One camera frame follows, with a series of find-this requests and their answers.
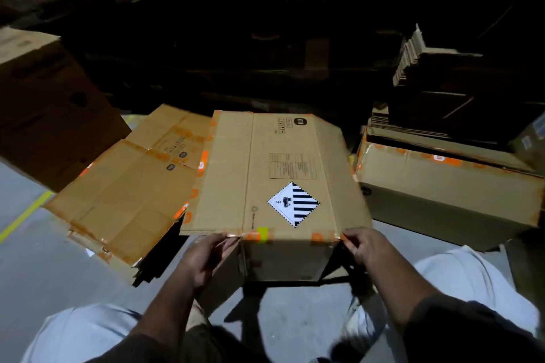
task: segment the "diamond-shaped label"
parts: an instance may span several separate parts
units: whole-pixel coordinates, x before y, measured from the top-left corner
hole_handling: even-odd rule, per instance
[[[320,205],[295,182],[282,188],[268,203],[295,228]]]

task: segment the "gray floor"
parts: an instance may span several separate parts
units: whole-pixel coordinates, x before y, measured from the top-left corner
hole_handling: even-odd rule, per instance
[[[42,187],[0,164],[0,232],[43,192]],[[455,247],[388,224],[375,222],[375,227],[411,262]],[[486,253],[485,257],[512,282],[504,251]],[[19,361],[44,319],[67,307],[110,302],[145,311],[175,262],[161,279],[132,288],[100,260],[67,240],[60,220],[44,209],[36,210],[0,244],[2,361]],[[261,304],[258,298],[242,298],[242,290],[237,291],[212,315],[212,324],[222,325],[238,339],[244,337],[255,349],[261,334],[265,353],[273,362],[306,363],[329,355],[351,302],[351,291],[347,284],[280,287],[269,288]],[[248,313],[252,308],[254,313],[258,310],[257,319]],[[364,361],[393,361],[384,339]]]

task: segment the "person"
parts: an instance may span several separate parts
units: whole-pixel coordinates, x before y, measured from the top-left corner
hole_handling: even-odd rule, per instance
[[[345,246],[366,268],[380,294],[388,324],[402,339],[408,361],[545,361],[544,349],[532,333],[484,304],[442,293],[380,232],[351,229],[344,236]],[[233,244],[233,239],[218,234],[198,239],[142,316],[94,305],[50,317],[23,362],[227,361],[194,298]],[[355,309],[367,317],[362,305]],[[357,335],[370,340],[368,333]]]

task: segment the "person's left hand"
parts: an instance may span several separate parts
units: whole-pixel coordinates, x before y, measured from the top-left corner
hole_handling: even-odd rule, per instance
[[[193,289],[199,291],[212,277],[212,272],[230,253],[236,238],[225,234],[210,234],[197,238],[187,249],[178,268],[187,271],[191,277]]]

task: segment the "dark shirt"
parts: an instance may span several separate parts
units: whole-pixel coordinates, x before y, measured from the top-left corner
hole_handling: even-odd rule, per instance
[[[476,301],[443,294],[428,297],[415,307],[403,339],[412,363],[545,362],[545,350],[532,334]],[[134,335],[89,363],[120,361],[163,363],[168,361],[168,354],[156,340]]]

